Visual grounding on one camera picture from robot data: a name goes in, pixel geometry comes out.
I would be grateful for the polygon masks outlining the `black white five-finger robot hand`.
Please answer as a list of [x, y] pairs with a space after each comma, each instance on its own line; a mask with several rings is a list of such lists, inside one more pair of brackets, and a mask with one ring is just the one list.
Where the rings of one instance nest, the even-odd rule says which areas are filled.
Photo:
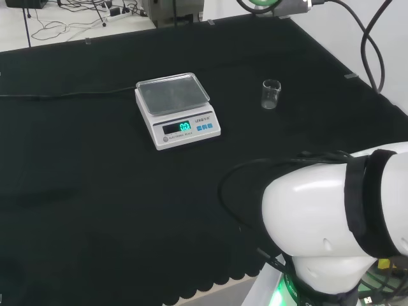
[[237, 3], [253, 15], [269, 14], [273, 17], [307, 13], [313, 5], [309, 0], [249, 1], [253, 7], [241, 0], [238, 0]]

